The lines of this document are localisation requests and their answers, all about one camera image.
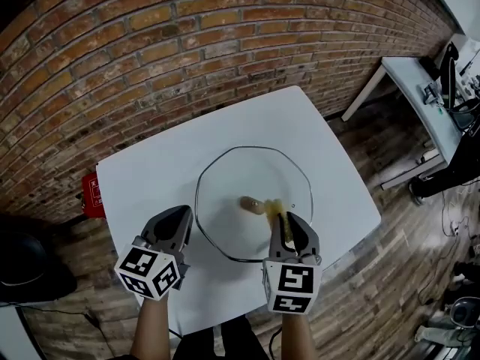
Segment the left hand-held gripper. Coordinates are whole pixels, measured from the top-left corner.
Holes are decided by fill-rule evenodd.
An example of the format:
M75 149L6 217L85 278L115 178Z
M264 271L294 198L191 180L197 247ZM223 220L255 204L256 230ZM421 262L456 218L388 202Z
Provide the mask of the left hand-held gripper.
M190 240L193 211L177 205L152 217L124 247L114 270L123 286L146 299L162 299L179 290L189 265L183 249Z

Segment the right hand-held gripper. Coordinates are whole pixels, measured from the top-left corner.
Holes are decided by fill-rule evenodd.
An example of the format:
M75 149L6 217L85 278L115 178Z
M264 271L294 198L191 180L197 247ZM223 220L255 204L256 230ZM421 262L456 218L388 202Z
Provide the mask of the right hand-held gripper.
M320 240L301 217L287 212L287 220L298 256L283 256L284 218L273 218L269 255L262 261L262 285L267 308L280 314L307 314L314 305L322 278Z

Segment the yellow sponge piece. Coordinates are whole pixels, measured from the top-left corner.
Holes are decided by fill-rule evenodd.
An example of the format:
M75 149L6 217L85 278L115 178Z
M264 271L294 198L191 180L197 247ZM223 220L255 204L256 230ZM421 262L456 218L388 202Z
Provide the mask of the yellow sponge piece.
M290 229L290 224L287 218L287 211L280 199L267 199L264 202L265 215L267 217L270 230L274 231L275 222L281 219L283 222L282 236L287 245L293 246L293 234Z

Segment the glass lid with wooden knob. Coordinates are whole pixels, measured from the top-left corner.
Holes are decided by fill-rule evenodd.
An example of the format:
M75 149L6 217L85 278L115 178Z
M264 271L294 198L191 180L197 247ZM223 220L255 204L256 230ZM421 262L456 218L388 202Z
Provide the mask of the glass lid with wooden knob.
M196 227L234 263L261 263L272 236L264 202L280 199L310 226L314 194L305 171L277 148L238 145L218 155L200 174L194 197ZM298 256L285 242L286 253Z

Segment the person's left forearm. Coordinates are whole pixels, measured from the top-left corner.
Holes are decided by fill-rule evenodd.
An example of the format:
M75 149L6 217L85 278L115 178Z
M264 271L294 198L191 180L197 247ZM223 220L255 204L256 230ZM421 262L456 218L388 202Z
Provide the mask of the person's left forearm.
M137 360L171 360L167 295L142 303L130 354Z

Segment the person's right forearm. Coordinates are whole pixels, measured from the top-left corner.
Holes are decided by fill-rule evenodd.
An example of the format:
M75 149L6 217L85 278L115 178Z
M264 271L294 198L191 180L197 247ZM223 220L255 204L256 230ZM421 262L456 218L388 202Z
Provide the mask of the person's right forearm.
M315 360L316 349L306 315L282 315L281 360Z

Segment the red box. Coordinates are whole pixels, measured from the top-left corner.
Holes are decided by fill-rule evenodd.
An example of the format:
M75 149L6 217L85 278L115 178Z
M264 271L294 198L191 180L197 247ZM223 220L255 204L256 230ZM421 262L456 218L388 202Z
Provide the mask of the red box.
M106 217L96 172L82 178L82 210L88 218Z

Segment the person's black clothing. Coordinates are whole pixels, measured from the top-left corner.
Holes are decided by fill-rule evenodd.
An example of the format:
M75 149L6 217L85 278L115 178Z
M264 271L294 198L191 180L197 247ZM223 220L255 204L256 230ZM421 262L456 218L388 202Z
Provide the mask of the person's black clothing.
M215 354L213 328L186 334L172 360L271 360L245 315L220 325L224 356Z

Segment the large black bag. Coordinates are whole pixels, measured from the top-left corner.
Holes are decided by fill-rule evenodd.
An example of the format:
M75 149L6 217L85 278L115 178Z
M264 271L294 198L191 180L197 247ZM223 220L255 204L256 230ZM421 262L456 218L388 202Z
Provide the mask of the large black bag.
M51 237L45 221L0 214L0 303L51 302L76 290Z

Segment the gray round machine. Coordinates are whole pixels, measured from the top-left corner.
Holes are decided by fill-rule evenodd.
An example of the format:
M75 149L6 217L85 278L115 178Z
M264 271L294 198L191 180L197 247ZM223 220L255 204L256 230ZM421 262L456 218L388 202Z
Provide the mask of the gray round machine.
M480 330L480 298L459 298L451 306L450 319L462 329Z

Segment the white side table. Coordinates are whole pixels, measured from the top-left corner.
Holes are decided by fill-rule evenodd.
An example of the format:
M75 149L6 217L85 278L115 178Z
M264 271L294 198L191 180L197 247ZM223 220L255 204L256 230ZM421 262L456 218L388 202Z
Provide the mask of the white side table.
M13 306L0 307L0 359L47 360L25 318Z

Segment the white background table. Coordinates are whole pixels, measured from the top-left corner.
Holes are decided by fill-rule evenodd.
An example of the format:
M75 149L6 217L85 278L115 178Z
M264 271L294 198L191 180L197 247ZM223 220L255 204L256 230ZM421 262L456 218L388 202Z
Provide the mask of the white background table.
M389 77L415 110L429 134L434 152L424 162L381 183L381 188L387 190L416 176L431 174L447 167L461 141L461 131L446 109L437 103L425 102L425 89L434 81L421 66L419 59L413 57L383 57L372 77L341 116L343 121L346 122L353 116L384 77Z

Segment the small gray device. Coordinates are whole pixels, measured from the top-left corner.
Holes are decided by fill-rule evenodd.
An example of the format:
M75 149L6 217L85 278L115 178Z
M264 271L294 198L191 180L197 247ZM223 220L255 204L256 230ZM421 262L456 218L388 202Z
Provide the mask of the small gray device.
M428 84L420 85L419 88L421 93L423 94L424 105L431 105L437 107L444 106L441 88L436 82L430 82Z

